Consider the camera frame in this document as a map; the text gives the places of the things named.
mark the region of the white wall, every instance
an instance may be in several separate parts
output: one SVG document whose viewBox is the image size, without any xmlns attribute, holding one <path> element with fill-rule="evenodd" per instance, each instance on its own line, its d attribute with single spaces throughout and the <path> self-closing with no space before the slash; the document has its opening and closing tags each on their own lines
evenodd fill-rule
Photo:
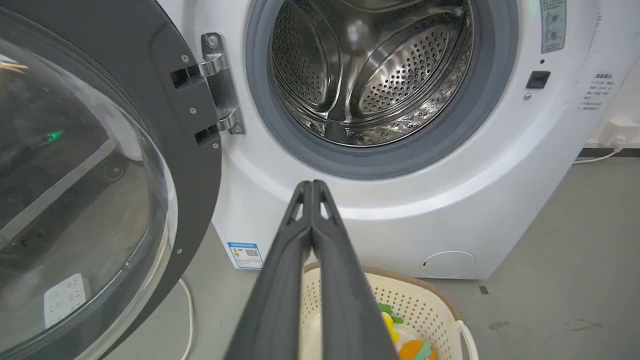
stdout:
<svg viewBox="0 0 640 360">
<path fill-rule="evenodd" d="M 600 125 L 591 135 L 585 147 L 599 147 L 598 137 L 605 125 L 612 119 L 628 119 L 640 127 L 640 61 L 631 69 L 629 76 L 613 100 Z M 640 136 L 628 140 L 627 148 L 640 148 Z"/>
</svg>

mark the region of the front-loading washing machine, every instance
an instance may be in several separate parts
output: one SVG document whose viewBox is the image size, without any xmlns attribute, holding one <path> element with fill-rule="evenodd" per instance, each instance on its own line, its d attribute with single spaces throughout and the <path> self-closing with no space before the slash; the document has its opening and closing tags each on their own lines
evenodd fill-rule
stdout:
<svg viewBox="0 0 640 360">
<path fill-rule="evenodd" d="M 234 266 L 260 268 L 307 179 L 328 184 L 363 264 L 490 276 L 636 62 L 638 13 L 0 2 L 0 359 L 113 349 L 209 221 Z"/>
</svg>

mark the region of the plastic basket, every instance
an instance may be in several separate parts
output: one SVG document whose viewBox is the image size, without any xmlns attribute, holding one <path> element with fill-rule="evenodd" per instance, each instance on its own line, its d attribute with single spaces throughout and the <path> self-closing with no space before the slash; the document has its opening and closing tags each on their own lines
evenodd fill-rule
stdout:
<svg viewBox="0 0 640 360">
<path fill-rule="evenodd" d="M 462 360 L 460 334 L 465 339 L 470 360 L 477 360 L 476 344 L 460 313 L 438 288 L 418 279 L 377 268 L 365 267 L 365 274 L 376 302 L 388 304 L 394 315 L 401 316 L 404 326 L 399 342 L 429 341 L 438 360 Z M 300 359 L 322 358 L 321 287 L 318 263 L 305 267 L 302 277 L 300 314 Z"/>
</svg>

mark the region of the power cord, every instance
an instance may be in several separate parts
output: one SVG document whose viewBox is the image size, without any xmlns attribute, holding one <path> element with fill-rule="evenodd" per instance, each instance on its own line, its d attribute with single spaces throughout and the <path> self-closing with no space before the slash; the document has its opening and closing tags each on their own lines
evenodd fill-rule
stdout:
<svg viewBox="0 0 640 360">
<path fill-rule="evenodd" d="M 573 164 L 575 165 L 575 164 L 594 163 L 596 161 L 600 161 L 600 160 L 604 160 L 606 158 L 610 158 L 611 156 L 614 156 L 615 154 L 621 152 L 622 149 L 623 149 L 624 144 L 625 144 L 624 136 L 619 136 L 619 137 L 617 137 L 616 141 L 614 141 L 611 144 L 611 145 L 614 146 L 614 148 L 613 148 L 613 152 L 611 152 L 610 154 L 606 154 L 605 156 L 602 156 L 600 158 L 595 158 L 595 159 L 574 161 Z"/>
<path fill-rule="evenodd" d="M 182 288 L 184 289 L 184 293 L 187 295 L 187 303 L 189 305 L 189 341 L 187 342 L 187 348 L 184 349 L 184 354 L 180 360 L 186 360 L 189 357 L 189 353 L 191 352 L 191 346 L 193 344 L 193 297 L 191 296 L 191 290 L 189 290 L 189 286 L 187 283 L 180 278 L 178 280 Z"/>
</svg>

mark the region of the warning label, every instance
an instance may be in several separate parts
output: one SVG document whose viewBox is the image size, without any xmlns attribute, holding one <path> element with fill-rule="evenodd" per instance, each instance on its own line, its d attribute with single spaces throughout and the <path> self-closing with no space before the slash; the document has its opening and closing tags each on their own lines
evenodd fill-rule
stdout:
<svg viewBox="0 0 640 360">
<path fill-rule="evenodd" d="M 542 53 L 564 48 L 566 0 L 541 0 Z"/>
<path fill-rule="evenodd" d="M 610 72 L 599 72 L 591 80 L 589 90 L 582 97 L 578 110 L 599 111 L 603 104 L 611 100 L 611 89 L 616 82 Z"/>
</svg>

